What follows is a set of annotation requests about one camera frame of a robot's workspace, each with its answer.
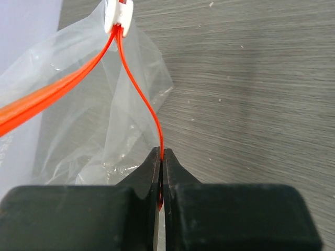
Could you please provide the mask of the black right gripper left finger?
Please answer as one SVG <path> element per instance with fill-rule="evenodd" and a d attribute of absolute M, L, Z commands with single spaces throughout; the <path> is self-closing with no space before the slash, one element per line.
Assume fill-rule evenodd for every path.
<path fill-rule="evenodd" d="M 116 185 L 18 186 L 1 201 L 1 250 L 156 250 L 160 150 Z"/>

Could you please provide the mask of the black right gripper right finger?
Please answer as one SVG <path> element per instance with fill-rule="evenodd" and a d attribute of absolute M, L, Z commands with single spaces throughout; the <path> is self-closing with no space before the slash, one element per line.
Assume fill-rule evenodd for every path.
<path fill-rule="evenodd" d="M 302 195 L 285 184 L 204 184 L 171 149 L 162 163 L 167 250 L 321 250 Z"/>

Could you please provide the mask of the clear zip bag orange zipper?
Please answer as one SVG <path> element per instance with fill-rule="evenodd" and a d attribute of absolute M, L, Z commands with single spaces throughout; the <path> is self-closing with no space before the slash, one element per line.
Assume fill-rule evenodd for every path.
<path fill-rule="evenodd" d="M 106 44 L 106 2 L 27 50 L 1 76 L 1 106 L 78 70 Z M 1 137 L 1 195 L 21 185 L 114 185 L 159 145 L 154 120 L 112 43 L 49 108 Z"/>

